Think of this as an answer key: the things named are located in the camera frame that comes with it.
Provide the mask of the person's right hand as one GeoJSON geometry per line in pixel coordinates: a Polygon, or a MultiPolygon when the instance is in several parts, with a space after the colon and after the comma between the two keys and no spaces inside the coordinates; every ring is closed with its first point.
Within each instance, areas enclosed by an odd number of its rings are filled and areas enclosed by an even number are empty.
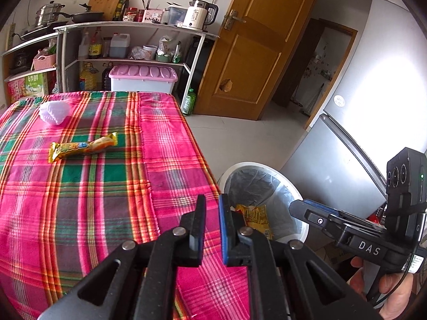
{"type": "MultiPolygon", "coordinates": [[[[358,268],[358,271],[349,279],[347,284],[351,286],[356,293],[361,295],[362,298],[366,298],[363,294],[365,287],[363,279],[363,259],[360,257],[354,257],[350,263],[352,267],[358,268]]],[[[380,293],[390,293],[398,284],[402,276],[402,273],[385,274],[379,282],[380,293]]],[[[386,299],[379,311],[381,317],[383,319],[396,319],[400,316],[409,303],[412,289],[413,274],[407,274],[399,287],[388,297],[388,299],[386,299]]]]}

